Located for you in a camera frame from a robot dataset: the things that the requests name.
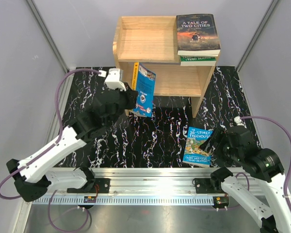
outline black marble table surface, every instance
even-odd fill
[[[110,67],[93,67],[108,71]],[[103,91],[104,78],[93,73],[76,73],[63,115],[63,124],[91,104]],[[190,126],[213,129],[229,127],[236,116],[250,115],[235,67],[217,67],[197,117],[192,117],[189,97],[154,97],[152,118],[123,114],[106,133],[64,158],[59,167],[190,167],[182,163]],[[252,121],[246,122],[257,143]],[[211,166],[225,164],[214,156]]]

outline wooden bookshelf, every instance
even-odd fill
[[[196,117],[215,66],[180,66],[176,17],[120,17],[113,54],[125,82],[131,84],[133,63],[142,62],[156,73],[154,95],[191,97]]]

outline blue book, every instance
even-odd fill
[[[190,165],[210,167],[210,154],[202,151],[199,146],[212,134],[210,130],[189,127],[183,162]]]
[[[155,78],[155,73],[135,62],[131,88],[138,91],[137,107],[132,110],[137,116],[152,117]]]

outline yellow book spine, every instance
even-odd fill
[[[134,72],[132,74],[132,83],[131,83],[132,90],[136,90],[136,86],[137,86],[137,76],[138,76],[138,68],[139,68],[139,62],[135,62],[135,64],[134,64]]]

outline white wall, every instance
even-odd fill
[[[279,121],[291,133],[291,0],[283,0],[240,71],[253,115]],[[290,143],[277,126],[257,120],[264,147],[273,149],[288,171]]]
[[[219,65],[237,65],[271,0],[34,0],[67,65],[113,66],[119,16],[214,14]]]
[[[0,0],[0,181],[8,160],[42,147],[63,74],[25,1]],[[2,192],[16,195],[13,181]],[[0,233],[12,232],[18,203],[0,199]]]

